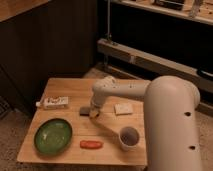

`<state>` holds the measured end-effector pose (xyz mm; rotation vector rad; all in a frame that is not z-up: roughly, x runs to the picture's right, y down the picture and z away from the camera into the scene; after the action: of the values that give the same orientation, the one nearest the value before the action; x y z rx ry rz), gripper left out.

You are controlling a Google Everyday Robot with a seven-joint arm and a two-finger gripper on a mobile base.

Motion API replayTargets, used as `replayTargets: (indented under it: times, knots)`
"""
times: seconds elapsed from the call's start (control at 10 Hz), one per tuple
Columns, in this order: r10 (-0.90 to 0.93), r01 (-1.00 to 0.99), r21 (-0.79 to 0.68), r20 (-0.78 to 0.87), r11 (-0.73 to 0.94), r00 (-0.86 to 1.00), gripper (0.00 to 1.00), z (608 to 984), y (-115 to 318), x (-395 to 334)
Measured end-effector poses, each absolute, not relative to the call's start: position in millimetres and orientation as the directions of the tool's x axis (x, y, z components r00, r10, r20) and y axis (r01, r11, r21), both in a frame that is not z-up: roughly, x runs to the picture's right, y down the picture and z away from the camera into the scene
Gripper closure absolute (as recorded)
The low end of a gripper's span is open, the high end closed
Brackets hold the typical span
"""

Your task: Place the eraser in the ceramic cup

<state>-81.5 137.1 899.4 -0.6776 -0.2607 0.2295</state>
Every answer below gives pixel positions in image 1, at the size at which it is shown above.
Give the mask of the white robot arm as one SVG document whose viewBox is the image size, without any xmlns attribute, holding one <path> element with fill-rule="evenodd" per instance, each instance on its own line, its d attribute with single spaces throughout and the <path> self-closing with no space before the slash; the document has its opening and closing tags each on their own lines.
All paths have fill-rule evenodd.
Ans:
<svg viewBox="0 0 213 171">
<path fill-rule="evenodd" d="M 108 76 L 92 85 L 92 118 L 109 97 L 141 101 L 147 150 L 147 171 L 204 171 L 195 110 L 200 92 L 177 76 L 119 83 Z"/>
</svg>

